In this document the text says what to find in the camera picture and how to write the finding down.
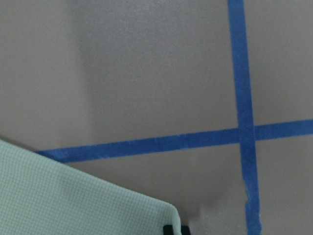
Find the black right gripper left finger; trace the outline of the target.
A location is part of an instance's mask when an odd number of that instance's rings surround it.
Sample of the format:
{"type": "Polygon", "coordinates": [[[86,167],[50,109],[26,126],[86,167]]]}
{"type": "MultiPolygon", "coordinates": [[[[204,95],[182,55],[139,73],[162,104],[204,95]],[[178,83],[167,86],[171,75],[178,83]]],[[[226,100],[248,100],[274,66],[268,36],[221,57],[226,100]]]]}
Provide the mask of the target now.
{"type": "Polygon", "coordinates": [[[163,226],[163,234],[164,235],[173,235],[173,226],[172,225],[164,225],[163,226]]]}

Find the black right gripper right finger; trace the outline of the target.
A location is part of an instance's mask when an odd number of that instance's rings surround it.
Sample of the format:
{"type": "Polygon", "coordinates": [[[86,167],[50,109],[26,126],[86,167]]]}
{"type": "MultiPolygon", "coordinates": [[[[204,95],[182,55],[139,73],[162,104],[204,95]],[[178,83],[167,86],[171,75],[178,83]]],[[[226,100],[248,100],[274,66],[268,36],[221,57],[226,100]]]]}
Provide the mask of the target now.
{"type": "Polygon", "coordinates": [[[190,229],[188,226],[181,226],[181,234],[182,235],[190,235],[190,229]]]}

